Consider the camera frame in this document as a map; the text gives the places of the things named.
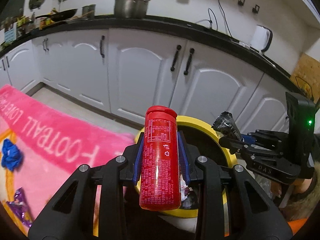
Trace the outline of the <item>person's right hand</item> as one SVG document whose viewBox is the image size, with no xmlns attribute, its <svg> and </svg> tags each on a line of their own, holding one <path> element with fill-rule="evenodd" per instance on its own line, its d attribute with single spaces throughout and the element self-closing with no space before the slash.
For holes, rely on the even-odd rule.
<svg viewBox="0 0 320 240">
<path fill-rule="evenodd" d="M 273 200 L 279 200 L 279 207 L 284 208 L 290 201 L 297 200 L 298 198 L 304 198 L 315 188 L 318 175 L 319 161 L 315 161 L 314 173 L 311 179 L 296 179 L 291 185 L 289 185 L 287 190 L 285 190 L 286 185 L 281 186 L 279 183 L 272 181 L 270 185 L 270 193 L 272 194 Z"/>
</svg>

